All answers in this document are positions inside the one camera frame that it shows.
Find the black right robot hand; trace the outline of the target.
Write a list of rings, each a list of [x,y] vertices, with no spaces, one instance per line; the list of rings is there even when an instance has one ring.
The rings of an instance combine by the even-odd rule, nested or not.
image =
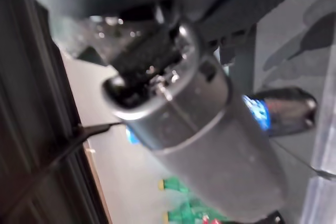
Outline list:
[[[209,43],[284,0],[36,1],[60,51],[115,71],[112,114],[204,203],[238,222],[283,206],[283,169]]]

